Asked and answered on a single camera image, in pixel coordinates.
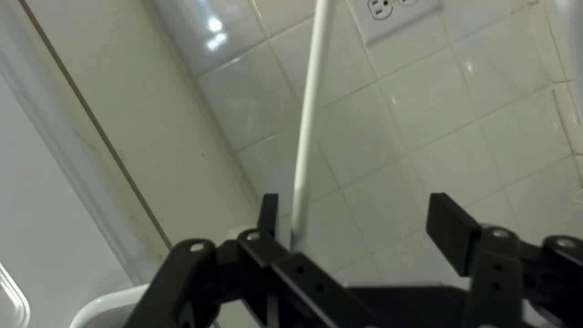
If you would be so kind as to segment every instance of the black mount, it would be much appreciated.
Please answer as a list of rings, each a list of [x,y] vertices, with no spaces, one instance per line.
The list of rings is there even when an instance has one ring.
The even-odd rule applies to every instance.
[[[256,230],[214,249],[172,249],[125,328],[210,327],[220,305],[240,300],[260,327],[518,328],[522,300],[562,327],[583,327],[583,243],[547,238],[540,249],[504,229],[482,229],[444,194],[429,199],[425,232],[469,292],[449,287],[342,289],[274,241],[276,196],[261,201]]]

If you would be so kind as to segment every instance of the black metal frame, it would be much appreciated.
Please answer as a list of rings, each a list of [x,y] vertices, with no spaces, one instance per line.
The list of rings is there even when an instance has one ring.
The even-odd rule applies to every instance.
[[[504,229],[482,229],[449,198],[431,196],[425,232],[469,292],[449,287],[342,289],[300,254],[274,241],[276,196],[265,196],[258,229],[214,249],[183,241],[172,249],[125,328],[210,327],[220,305],[240,300],[260,327],[517,328],[522,298],[583,327],[583,243],[549,238],[542,249]]]

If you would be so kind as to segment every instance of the white pipe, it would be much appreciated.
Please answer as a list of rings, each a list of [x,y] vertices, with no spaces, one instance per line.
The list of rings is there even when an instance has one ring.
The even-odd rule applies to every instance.
[[[311,46],[307,59],[305,74],[305,90],[303,90],[303,108],[302,121],[298,128],[298,147],[296,147],[296,163],[294,163],[294,181],[292,181],[292,205],[291,205],[291,249],[296,243],[300,225],[305,218],[307,205],[307,177],[309,177],[309,157],[314,145],[314,116],[318,108],[318,94],[322,81],[322,63],[325,48],[325,30],[329,21],[333,0],[316,0]]]
[[[105,312],[118,311],[123,307],[132,307],[141,300],[145,290],[147,290],[147,285],[139,285],[134,289],[127,289],[127,290],[101,296],[101,298],[87,303],[79,312],[76,312],[68,328],[83,328],[83,327],[87,327],[87,323],[90,323],[94,318],[97,318]]]

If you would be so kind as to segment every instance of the outlet cover plate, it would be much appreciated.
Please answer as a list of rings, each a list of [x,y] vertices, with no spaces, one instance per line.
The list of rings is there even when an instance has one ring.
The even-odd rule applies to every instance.
[[[358,28],[358,34],[365,46],[387,37],[389,34],[413,24],[424,15],[440,10],[440,0],[405,0],[409,4],[393,3],[393,12],[384,21],[374,21],[367,8],[369,0],[347,0],[349,13]]]

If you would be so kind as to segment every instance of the electrical outlet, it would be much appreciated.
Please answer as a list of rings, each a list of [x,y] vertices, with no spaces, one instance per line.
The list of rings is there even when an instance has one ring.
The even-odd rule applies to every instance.
[[[365,46],[440,10],[440,0],[347,0]]]
[[[367,0],[367,10],[373,21],[385,21],[393,13],[391,0]]]

